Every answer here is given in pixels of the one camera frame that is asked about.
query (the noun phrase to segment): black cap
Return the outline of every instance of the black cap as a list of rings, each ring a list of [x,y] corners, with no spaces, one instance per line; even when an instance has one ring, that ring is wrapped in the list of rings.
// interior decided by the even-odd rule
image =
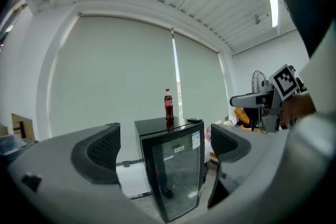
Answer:
[[[289,69],[294,69],[294,72],[296,71],[294,66],[289,66]]]

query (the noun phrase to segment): roller blind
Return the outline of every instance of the roller blind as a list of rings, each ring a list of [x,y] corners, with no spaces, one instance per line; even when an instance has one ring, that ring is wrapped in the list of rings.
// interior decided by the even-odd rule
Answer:
[[[218,54],[174,34],[184,118],[203,119],[210,126],[228,116],[225,82]]]
[[[52,134],[120,122],[117,162],[138,159],[134,121],[165,117],[166,88],[177,101],[170,31],[128,19],[81,17],[55,67]]]

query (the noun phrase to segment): mini fridge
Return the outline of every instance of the mini fridge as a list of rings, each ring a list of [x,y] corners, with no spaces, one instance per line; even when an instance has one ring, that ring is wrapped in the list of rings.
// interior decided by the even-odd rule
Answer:
[[[136,121],[138,151],[152,195],[168,223],[198,206],[204,167],[204,123],[174,118]]]

